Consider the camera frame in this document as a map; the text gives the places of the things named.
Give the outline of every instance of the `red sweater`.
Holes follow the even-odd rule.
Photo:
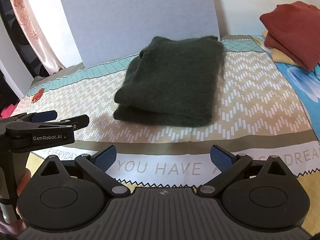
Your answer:
[[[320,62],[320,10],[303,2],[278,5],[261,15],[266,47],[276,48],[308,71]]]

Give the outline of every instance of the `red patch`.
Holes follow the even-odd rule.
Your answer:
[[[31,102],[32,102],[32,103],[37,102],[37,101],[42,97],[43,93],[44,93],[44,88],[41,88],[41,89],[38,91],[38,93],[36,93],[36,94],[33,96]]]

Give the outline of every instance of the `bed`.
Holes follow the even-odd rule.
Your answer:
[[[320,232],[320,93],[314,76],[275,64],[263,36],[228,35],[221,41],[225,78],[217,84],[215,119],[206,127],[147,127],[113,119],[113,96],[135,55],[87,68],[78,65],[35,80],[13,115],[56,110],[58,120],[87,114],[90,124],[75,132],[72,145],[32,152],[27,167],[33,174],[48,155],[70,160],[114,144],[117,157],[107,173],[130,189],[198,187],[220,173],[210,159],[213,144],[258,160],[276,154],[310,197],[304,229]],[[305,85],[294,78],[297,75],[305,75],[310,83]],[[32,103],[40,90],[43,95]]]

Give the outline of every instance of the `yellow folded garment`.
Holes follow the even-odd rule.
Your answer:
[[[266,37],[268,34],[268,30],[265,30],[262,32],[262,35]],[[279,63],[285,63],[285,64],[290,64],[294,66],[301,67],[300,64],[295,63],[290,57],[288,57],[286,54],[284,54],[282,51],[275,49],[275,48],[270,48],[272,60],[274,62],[279,62]]]

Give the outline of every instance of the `pink curtain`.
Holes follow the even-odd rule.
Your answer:
[[[50,75],[65,68],[44,36],[28,0],[10,0],[16,18],[31,47]]]

